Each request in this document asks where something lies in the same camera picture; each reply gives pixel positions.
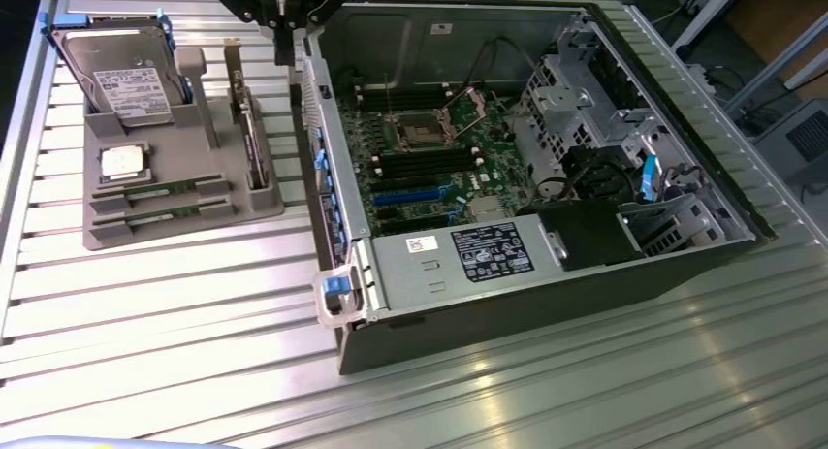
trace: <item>gray component tray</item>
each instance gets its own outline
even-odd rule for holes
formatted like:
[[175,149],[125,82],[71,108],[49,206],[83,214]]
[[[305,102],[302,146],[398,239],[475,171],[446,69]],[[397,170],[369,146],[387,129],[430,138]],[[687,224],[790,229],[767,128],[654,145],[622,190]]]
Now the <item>gray component tray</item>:
[[[86,114],[85,178],[83,178],[83,244],[90,250],[177,236],[213,229],[251,219],[277,216],[285,212],[283,197],[274,169],[274,160],[266,140],[265,125],[257,121],[261,149],[270,174],[267,188],[251,191],[247,187],[247,154],[239,126],[234,123],[227,100],[209,102],[213,122],[219,137],[218,148],[211,148],[198,115],[197,105],[173,107],[175,122],[157,126],[123,129],[113,113]],[[153,182],[126,182],[125,187],[102,185],[101,150],[115,146],[141,144],[150,149],[149,163]],[[130,207],[113,207],[113,212],[97,212],[93,194],[135,185],[161,184],[206,175],[222,175],[227,185],[198,185],[197,191],[153,197],[130,202]],[[106,216],[133,216],[169,208],[195,205],[199,199],[225,198],[233,205],[219,213],[175,218],[127,227],[123,231],[95,231],[94,221]]]

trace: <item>hard drive label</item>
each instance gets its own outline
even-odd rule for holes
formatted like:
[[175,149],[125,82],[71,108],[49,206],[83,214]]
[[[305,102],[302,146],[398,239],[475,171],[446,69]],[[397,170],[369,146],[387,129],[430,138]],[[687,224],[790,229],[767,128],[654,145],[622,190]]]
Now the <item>hard drive label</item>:
[[515,223],[453,232],[466,277],[486,281],[535,269]]
[[95,79],[122,119],[170,114],[170,102],[155,68],[98,71]]

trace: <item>circuit board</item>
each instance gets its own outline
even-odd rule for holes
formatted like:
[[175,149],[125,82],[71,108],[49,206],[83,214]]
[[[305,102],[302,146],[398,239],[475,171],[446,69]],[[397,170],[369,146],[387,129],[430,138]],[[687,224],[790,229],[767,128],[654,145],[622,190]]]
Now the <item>circuit board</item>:
[[[354,105],[341,105],[361,196],[374,234],[382,236],[502,219],[514,216],[529,204],[534,187],[515,147],[505,108],[491,92],[479,90],[478,93],[477,98],[486,99],[486,116],[481,119],[481,105],[461,93],[463,96],[449,107],[449,113],[453,127],[462,133],[450,140],[446,135],[441,140],[431,127],[434,120],[429,118],[439,116],[437,110],[361,112]],[[477,153],[475,157],[470,155],[473,164],[469,170],[441,173],[443,169],[438,169],[427,177],[409,179],[409,182],[418,179],[431,182],[431,190],[423,191],[431,192],[429,200],[387,203],[387,200],[406,200],[419,190],[378,191],[378,187],[390,181],[394,184],[406,180],[379,175],[378,159],[443,153],[463,155],[467,152]],[[425,166],[438,167],[434,163]]]

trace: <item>robotic arm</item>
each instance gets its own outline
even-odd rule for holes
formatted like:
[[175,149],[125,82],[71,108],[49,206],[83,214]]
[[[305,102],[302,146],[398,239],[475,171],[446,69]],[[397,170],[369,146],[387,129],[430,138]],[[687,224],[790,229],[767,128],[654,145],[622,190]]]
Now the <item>robotic arm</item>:
[[294,35],[298,28],[326,23],[346,0],[285,0],[285,13],[279,0],[219,0],[243,21],[261,26],[274,39],[278,66],[294,64]]

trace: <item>slotted metal table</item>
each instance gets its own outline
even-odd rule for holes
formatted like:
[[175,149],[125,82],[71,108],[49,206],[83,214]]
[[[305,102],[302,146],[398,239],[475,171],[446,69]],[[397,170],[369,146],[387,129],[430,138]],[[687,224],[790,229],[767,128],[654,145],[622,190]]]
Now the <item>slotted metal table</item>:
[[179,45],[205,48],[211,95],[229,86],[222,41],[242,39],[289,209],[87,251],[83,95],[35,28],[0,162],[0,441],[69,434],[242,448],[828,442],[826,237],[638,10],[590,1],[705,123],[703,137],[781,238],[654,302],[342,377],[334,334],[315,319],[287,71],[274,66],[270,41],[215,0],[42,0],[42,11],[94,16],[163,7]]

